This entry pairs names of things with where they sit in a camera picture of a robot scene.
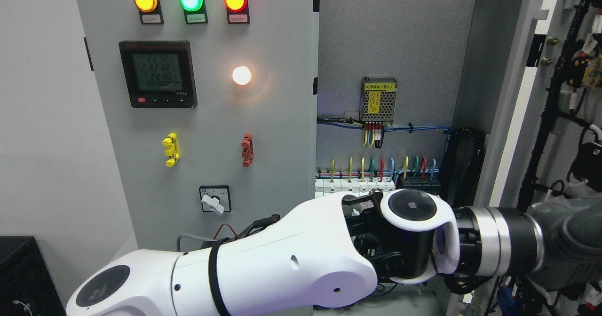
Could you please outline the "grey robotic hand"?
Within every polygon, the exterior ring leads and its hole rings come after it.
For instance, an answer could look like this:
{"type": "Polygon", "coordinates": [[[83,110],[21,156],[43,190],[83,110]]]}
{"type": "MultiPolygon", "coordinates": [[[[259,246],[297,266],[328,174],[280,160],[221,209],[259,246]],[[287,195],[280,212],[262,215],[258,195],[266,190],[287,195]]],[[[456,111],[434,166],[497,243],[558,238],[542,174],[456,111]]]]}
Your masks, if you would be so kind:
{"type": "Polygon", "coordinates": [[[548,291],[602,277],[602,198],[553,197],[527,211],[544,239],[543,263],[529,278],[548,291]]]}

